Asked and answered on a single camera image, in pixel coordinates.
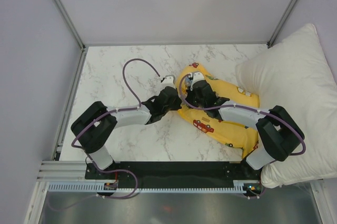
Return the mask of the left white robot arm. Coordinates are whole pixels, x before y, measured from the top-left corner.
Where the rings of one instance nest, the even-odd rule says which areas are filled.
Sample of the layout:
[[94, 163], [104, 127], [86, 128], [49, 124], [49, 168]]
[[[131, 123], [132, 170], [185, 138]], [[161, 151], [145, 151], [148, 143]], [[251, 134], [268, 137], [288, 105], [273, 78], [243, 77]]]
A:
[[129, 106], [109, 111], [101, 101], [96, 101], [73, 122], [71, 131], [84, 152], [96, 164], [97, 173], [109, 179], [115, 173], [115, 165], [105, 143], [112, 131], [129, 125], [156, 123], [167, 112], [179, 110], [181, 102], [177, 89], [171, 86], [166, 86], [159, 95], [142, 102], [139, 108]]

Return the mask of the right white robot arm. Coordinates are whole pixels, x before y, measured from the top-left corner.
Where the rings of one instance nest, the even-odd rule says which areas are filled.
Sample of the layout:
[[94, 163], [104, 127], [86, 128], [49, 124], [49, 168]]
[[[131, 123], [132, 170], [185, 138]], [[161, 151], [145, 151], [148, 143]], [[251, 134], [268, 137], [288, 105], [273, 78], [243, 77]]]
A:
[[189, 107], [204, 111], [218, 121], [234, 122], [258, 133], [260, 146], [243, 159], [240, 167], [243, 177], [253, 179], [265, 165], [306, 152], [305, 136], [284, 107], [276, 105], [261, 110], [217, 96], [206, 80], [187, 76], [184, 82], [187, 96], [182, 98]]

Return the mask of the yellow cartoon-print pillowcase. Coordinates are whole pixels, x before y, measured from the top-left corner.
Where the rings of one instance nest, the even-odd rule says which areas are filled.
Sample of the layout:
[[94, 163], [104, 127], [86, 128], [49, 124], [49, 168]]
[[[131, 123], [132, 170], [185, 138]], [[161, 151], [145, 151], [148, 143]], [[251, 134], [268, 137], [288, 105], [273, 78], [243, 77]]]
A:
[[[184, 75], [195, 71], [199, 71], [204, 75], [212, 90], [220, 97], [229, 98], [234, 102], [255, 108], [260, 106], [258, 95], [241, 89], [232, 83], [215, 78], [198, 62], [189, 64], [183, 69], [177, 79], [176, 86], [179, 85], [180, 80]], [[234, 122], [221, 122], [220, 120], [209, 117], [204, 111], [191, 109], [186, 105], [182, 105], [182, 108], [178, 110], [178, 114], [185, 121], [219, 143], [225, 144], [228, 147], [242, 149], [242, 157], [245, 157], [257, 148], [258, 134], [257, 131], [253, 129], [249, 129]]]

